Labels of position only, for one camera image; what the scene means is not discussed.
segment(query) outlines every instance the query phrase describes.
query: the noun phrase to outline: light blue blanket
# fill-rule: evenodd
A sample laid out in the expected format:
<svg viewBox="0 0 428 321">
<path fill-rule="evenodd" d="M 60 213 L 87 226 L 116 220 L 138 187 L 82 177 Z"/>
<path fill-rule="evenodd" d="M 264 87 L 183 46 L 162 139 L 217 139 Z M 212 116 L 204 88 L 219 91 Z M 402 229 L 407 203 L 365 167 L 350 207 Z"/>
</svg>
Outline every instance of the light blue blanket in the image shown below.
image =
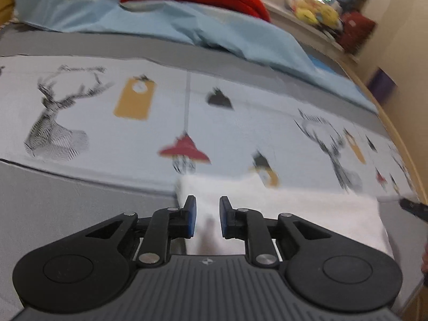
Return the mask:
<svg viewBox="0 0 428 321">
<path fill-rule="evenodd" d="M 293 36 L 261 19 L 194 3 L 168 0 L 16 0 L 18 19 L 58 32 L 121 33 L 222 47 L 376 112 L 350 80 L 316 67 Z"/>
</svg>

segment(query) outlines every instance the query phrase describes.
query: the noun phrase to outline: yellow fabric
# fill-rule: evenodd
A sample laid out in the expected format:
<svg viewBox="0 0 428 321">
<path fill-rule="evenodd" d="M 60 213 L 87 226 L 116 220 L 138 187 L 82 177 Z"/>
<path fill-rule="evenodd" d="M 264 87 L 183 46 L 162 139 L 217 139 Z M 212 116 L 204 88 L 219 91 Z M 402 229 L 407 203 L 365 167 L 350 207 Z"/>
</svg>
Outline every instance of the yellow fabric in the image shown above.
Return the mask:
<svg viewBox="0 0 428 321">
<path fill-rule="evenodd" d="M 11 19 L 13 6 L 13 0 L 0 0 L 0 25 Z"/>
</svg>

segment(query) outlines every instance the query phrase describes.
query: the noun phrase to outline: purple object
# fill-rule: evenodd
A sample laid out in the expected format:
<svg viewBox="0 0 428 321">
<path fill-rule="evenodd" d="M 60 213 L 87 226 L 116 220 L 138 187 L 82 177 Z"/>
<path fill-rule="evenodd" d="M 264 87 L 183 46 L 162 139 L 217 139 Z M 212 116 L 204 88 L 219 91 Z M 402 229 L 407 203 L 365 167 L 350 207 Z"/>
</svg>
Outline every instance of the purple object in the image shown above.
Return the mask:
<svg viewBox="0 0 428 321">
<path fill-rule="evenodd" d="M 378 103 L 383 104 L 396 87 L 395 82 L 382 69 L 378 69 L 367 85 Z"/>
</svg>

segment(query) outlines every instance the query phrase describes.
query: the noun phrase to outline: wall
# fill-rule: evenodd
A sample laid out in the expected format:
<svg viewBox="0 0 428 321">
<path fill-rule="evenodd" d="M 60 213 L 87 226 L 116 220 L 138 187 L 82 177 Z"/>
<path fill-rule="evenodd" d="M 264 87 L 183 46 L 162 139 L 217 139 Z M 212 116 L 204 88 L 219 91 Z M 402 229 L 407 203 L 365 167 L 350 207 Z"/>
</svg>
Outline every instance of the wall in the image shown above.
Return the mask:
<svg viewBox="0 0 428 321">
<path fill-rule="evenodd" d="M 384 109 L 428 189 L 428 0 L 370 0 L 365 15 L 379 25 L 354 70 L 367 83 L 380 67 L 397 84 Z"/>
</svg>

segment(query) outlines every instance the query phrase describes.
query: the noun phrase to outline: folded white towel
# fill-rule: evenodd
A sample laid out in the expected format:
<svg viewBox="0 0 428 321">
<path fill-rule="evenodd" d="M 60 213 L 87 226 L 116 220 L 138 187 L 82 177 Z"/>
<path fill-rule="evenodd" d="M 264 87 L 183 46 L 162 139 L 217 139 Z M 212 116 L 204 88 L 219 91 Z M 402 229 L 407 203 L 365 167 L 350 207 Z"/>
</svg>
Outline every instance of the folded white towel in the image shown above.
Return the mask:
<svg viewBox="0 0 428 321">
<path fill-rule="evenodd" d="M 194 195 L 197 204 L 195 235 L 186 240 L 189 255 L 245 252 L 243 241 L 226 240 L 221 235 L 219 199 L 228 196 L 234 209 L 257 210 L 265 218 L 273 219 L 282 212 L 293 213 L 392 257 L 388 235 L 379 217 L 377 199 L 371 196 L 307 189 L 269 189 L 257 174 L 241 179 L 185 175 L 177 186 L 181 206 L 188 195 Z"/>
</svg>

